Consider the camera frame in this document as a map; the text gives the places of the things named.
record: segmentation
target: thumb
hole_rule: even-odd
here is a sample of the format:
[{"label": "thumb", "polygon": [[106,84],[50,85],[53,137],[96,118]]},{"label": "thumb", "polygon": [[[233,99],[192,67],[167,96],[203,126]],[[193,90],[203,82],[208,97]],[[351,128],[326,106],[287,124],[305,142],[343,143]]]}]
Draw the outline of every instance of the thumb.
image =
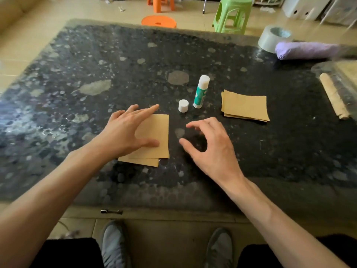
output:
[{"label": "thumb", "polygon": [[190,156],[192,157],[192,159],[197,158],[201,152],[199,152],[192,144],[189,140],[185,139],[185,138],[181,138],[179,140],[179,143],[181,144],[181,146],[184,148],[184,150],[190,154]]},{"label": "thumb", "polygon": [[137,140],[137,144],[138,144],[139,148],[144,147],[144,146],[156,148],[156,147],[160,146],[160,142],[154,138],[139,138]]}]

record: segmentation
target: shoe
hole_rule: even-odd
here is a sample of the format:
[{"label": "shoe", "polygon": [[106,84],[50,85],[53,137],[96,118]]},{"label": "shoe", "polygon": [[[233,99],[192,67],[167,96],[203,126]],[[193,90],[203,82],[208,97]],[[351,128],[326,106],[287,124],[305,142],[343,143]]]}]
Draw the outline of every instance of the shoe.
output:
[{"label": "shoe", "polygon": [[233,268],[232,235],[224,228],[217,228],[207,246],[205,268]]},{"label": "shoe", "polygon": [[111,221],[102,242],[102,257],[105,268],[131,268],[128,240],[122,222]]}]

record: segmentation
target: green glue stick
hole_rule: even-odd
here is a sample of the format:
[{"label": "green glue stick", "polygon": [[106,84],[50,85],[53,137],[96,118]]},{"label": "green glue stick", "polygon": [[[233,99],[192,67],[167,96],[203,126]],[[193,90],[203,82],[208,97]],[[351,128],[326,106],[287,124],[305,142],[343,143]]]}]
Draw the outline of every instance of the green glue stick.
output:
[{"label": "green glue stick", "polygon": [[196,96],[194,98],[194,107],[201,108],[203,101],[206,97],[208,84],[210,83],[210,78],[207,75],[202,75],[199,80],[199,85],[197,86]]}]

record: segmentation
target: person's left hand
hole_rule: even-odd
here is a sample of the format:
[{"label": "person's left hand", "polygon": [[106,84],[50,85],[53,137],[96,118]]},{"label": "person's left hand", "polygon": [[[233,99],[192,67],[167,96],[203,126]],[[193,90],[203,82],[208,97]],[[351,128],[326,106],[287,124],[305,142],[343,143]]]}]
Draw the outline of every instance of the person's left hand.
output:
[{"label": "person's left hand", "polygon": [[141,110],[139,106],[132,105],[128,110],[114,112],[104,130],[87,145],[99,152],[109,162],[121,156],[147,146],[158,147],[159,141],[152,138],[135,137],[135,131],[142,121],[151,116],[159,107],[158,104]]}]

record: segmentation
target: hand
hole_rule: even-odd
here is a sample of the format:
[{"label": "hand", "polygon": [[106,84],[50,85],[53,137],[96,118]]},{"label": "hand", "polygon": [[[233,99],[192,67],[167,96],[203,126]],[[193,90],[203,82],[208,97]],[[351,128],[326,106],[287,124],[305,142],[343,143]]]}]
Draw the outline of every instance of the hand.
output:
[{"label": "hand", "polygon": [[186,125],[201,131],[207,139],[207,150],[198,151],[188,140],[179,140],[195,164],[218,185],[225,189],[232,180],[243,179],[234,148],[222,123],[215,117],[192,121]]},{"label": "hand", "polygon": [[139,106],[132,105],[128,110],[114,112],[104,130],[87,145],[94,147],[95,152],[102,154],[109,162],[121,156],[147,146],[158,147],[159,141],[151,138],[135,137],[135,131],[142,121],[151,116],[159,107],[154,105],[147,109],[136,110]]}]

